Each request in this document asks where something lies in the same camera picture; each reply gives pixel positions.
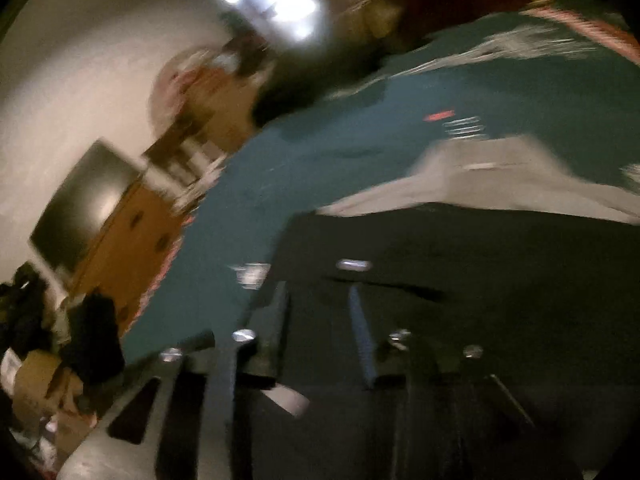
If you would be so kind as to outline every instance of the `gray fabric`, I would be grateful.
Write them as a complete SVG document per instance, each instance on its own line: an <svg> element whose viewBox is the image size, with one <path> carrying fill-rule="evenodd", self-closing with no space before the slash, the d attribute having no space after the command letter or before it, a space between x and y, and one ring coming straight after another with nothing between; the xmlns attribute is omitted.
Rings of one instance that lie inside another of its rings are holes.
<svg viewBox="0 0 640 480"><path fill-rule="evenodd" d="M424 153L410 176L346 197L319 212L357 216L425 202L640 223L640 196L573 176L530 136L444 140Z"/></svg>

